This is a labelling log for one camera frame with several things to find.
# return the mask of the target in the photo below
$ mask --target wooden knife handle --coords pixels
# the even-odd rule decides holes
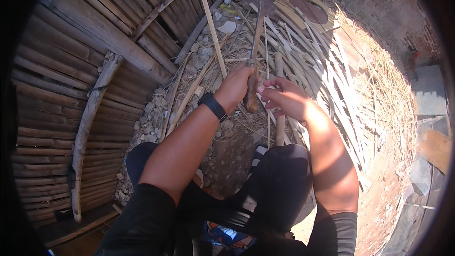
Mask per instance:
[[[247,94],[243,98],[243,105],[247,111],[254,113],[258,111],[258,102],[256,101],[256,89],[258,88],[259,78],[259,60],[248,59],[247,66],[254,68],[254,73],[248,77]]]

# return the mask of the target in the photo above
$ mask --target bamboo wall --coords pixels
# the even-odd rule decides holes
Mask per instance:
[[[201,0],[173,0],[166,6],[169,1],[40,0],[35,8],[12,73],[19,105],[13,169],[35,226],[56,222],[56,211],[71,214],[68,184],[73,182],[68,182],[68,172],[74,140],[87,94],[109,51],[125,61],[90,129],[82,168],[82,212],[112,199],[134,122],[154,89],[174,75],[177,68],[169,60],[204,15]],[[153,12],[156,19],[134,39],[137,27]],[[148,62],[157,64],[147,69]]]

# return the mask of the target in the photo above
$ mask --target brick wall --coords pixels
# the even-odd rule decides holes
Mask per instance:
[[[435,31],[418,0],[339,0],[345,11],[367,30],[378,32],[398,57],[409,55],[408,45],[420,52],[416,65],[437,61],[440,57]]]

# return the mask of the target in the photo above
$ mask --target black shirt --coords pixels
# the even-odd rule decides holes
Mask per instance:
[[[308,246],[266,225],[242,225],[250,217],[245,211],[217,208],[182,217],[166,192],[139,184],[96,255],[354,255],[356,213],[315,223]]]

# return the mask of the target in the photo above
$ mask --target watch strap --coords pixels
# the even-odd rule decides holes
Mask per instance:
[[[218,103],[210,92],[204,94],[201,99],[198,100],[197,104],[205,104],[218,117],[220,123],[228,117],[224,108]]]

